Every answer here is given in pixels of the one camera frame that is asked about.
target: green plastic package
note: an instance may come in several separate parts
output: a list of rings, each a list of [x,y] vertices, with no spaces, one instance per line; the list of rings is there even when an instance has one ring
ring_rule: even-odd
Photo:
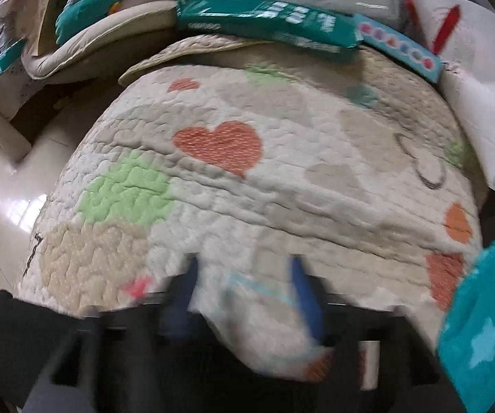
[[[361,41],[351,17],[275,0],[179,0],[177,27],[279,41],[325,53],[354,50]]]

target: light blue box with colorful dots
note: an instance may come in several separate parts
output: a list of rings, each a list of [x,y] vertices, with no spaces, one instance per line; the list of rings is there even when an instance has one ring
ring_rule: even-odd
[[[428,81],[437,83],[443,67],[441,59],[419,43],[383,23],[369,19],[359,13],[353,18],[365,43],[400,60]]]

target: quilted blanket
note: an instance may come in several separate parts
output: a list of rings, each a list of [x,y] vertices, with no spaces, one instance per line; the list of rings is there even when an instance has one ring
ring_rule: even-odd
[[[404,305],[434,340],[481,239],[463,140],[430,85],[372,49],[338,64],[201,35],[152,59],[63,170],[19,297],[126,306],[197,252],[191,309],[256,370],[310,378],[322,350],[290,285],[300,253],[335,292]]]

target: tile floor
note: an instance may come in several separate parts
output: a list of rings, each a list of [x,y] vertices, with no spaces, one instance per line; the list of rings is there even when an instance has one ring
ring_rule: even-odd
[[[48,194],[83,136],[121,90],[105,81],[80,89],[21,163],[11,163],[0,149],[0,290],[13,292],[27,259],[29,235]]]

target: white star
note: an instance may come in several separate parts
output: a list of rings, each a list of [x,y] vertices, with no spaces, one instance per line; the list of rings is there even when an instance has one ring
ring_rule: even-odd
[[[473,355],[469,361],[469,369],[472,370],[481,362],[491,362],[495,356],[495,326],[491,318],[485,320],[482,332],[471,340]]]

